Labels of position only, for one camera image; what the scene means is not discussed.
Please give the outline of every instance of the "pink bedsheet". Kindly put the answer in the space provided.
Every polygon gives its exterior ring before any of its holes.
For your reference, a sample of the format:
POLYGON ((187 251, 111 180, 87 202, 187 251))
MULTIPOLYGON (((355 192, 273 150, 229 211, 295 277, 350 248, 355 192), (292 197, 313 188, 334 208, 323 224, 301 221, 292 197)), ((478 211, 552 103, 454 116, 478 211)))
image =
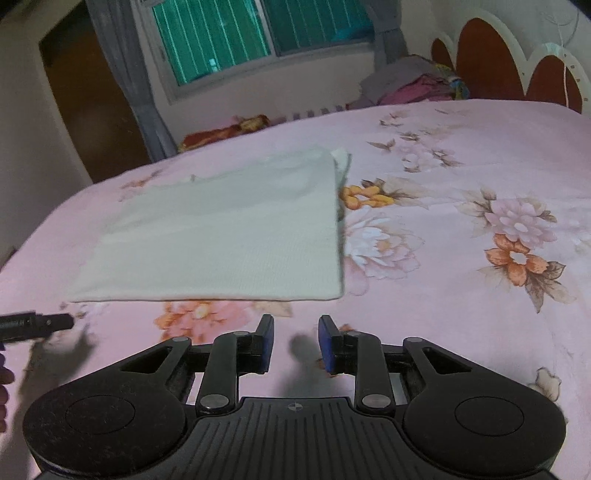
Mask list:
POLYGON ((371 332, 384 343, 424 337, 529 384, 569 421, 554 473, 588 478, 590 133, 589 119, 550 104, 383 106, 227 140, 80 192, 47 218, 0 274, 0 313, 34 309, 77 318, 73 331, 7 347, 7 366, 17 381, 9 387, 9 431, 0 435, 0 478, 25 480, 37 472, 20 424, 42 393, 170 336, 202 343, 223 332, 253 330, 263 313, 275 316, 271 369, 242 377, 241 395, 352 395, 353 378, 331 378, 319 362, 315 328, 322 314, 330 314, 342 328, 371 332), (64 302, 64 289, 102 228, 131 196, 313 144, 345 147, 353 158, 342 193, 341 299, 64 302))

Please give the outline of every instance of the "white cloth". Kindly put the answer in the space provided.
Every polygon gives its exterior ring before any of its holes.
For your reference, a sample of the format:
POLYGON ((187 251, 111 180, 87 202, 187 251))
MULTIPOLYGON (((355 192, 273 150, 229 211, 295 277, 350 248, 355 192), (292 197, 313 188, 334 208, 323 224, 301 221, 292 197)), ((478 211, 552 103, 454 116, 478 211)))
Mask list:
POLYGON ((348 165, 345 150, 312 148, 134 197, 69 300, 338 298, 348 165))

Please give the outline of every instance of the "metal pivot screw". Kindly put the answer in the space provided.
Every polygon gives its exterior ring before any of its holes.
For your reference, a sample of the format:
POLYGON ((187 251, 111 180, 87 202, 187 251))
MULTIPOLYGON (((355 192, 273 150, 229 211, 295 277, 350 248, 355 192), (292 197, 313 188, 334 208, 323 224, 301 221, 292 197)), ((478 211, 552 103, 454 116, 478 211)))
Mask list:
POLYGON ((228 405, 230 401, 225 395, 213 393, 210 395, 205 395, 201 400, 199 400, 199 403, 206 410, 219 410, 220 408, 224 408, 226 405, 228 405))
POLYGON ((373 408, 374 410, 380 410, 382 408, 386 408, 392 402, 386 396, 379 393, 374 393, 371 395, 366 395, 361 400, 361 403, 365 405, 367 408, 373 408))

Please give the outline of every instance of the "green window glass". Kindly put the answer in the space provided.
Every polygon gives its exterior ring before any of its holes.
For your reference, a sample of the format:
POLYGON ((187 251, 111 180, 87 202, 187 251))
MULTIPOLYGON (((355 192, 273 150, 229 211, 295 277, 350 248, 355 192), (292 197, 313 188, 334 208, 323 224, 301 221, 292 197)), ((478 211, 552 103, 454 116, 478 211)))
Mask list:
POLYGON ((359 0, 164 0, 152 13, 179 85, 271 55, 365 38, 372 25, 359 0))
POLYGON ((372 24, 358 0, 262 0, 277 53, 368 37, 372 24))
POLYGON ((152 10, 179 85, 270 54, 252 0, 165 0, 152 10))

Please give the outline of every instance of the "doorway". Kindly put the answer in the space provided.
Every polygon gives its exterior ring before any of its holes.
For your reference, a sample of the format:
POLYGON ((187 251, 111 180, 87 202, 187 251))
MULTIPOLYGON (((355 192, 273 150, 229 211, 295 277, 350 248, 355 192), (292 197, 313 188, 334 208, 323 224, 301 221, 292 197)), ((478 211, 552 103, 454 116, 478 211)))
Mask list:
POLYGON ((61 117, 93 182, 150 163, 139 127, 81 2, 40 42, 61 117))

